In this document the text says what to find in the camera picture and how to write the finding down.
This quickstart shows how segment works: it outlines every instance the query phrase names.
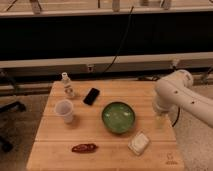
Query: small bottle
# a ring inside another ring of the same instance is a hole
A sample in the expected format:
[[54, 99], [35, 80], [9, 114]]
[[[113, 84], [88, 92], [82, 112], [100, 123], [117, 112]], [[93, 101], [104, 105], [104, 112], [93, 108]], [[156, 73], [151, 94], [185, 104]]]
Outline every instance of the small bottle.
[[63, 72], [62, 74], [62, 80], [61, 82], [64, 84], [64, 92], [66, 93], [68, 98], [74, 98], [75, 93], [73, 91], [73, 88], [71, 86], [71, 80], [66, 72]]

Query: bowl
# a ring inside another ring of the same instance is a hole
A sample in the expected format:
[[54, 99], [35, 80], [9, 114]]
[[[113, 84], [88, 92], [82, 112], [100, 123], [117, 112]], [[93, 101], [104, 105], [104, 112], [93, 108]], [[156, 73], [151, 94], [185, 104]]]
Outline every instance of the bowl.
[[123, 102], [112, 102], [104, 108], [102, 120], [109, 131], [122, 134], [133, 127], [135, 113], [129, 105]]

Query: red pepper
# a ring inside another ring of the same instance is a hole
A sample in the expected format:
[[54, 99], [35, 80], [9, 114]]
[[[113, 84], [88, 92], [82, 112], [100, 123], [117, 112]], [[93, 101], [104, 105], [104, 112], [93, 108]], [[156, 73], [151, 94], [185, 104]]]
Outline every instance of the red pepper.
[[98, 148], [98, 146], [96, 146], [93, 143], [92, 144], [79, 144], [72, 148], [72, 152], [88, 153], [88, 152], [94, 152], [97, 148]]

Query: white cup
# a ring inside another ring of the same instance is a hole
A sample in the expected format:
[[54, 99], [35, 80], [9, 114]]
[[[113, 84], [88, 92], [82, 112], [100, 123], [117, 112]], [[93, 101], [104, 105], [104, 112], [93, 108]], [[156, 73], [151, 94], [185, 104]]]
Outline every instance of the white cup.
[[54, 112], [61, 116], [65, 123], [70, 123], [73, 120], [73, 103], [70, 100], [64, 99], [56, 103]]

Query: smartphone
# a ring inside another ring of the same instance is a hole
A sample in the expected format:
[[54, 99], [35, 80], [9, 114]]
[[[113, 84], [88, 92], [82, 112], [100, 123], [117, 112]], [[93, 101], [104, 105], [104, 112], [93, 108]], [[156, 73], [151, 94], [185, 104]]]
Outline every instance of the smartphone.
[[85, 104], [92, 105], [95, 99], [98, 97], [99, 93], [100, 91], [98, 89], [92, 88], [87, 94], [87, 96], [85, 97], [83, 102]]

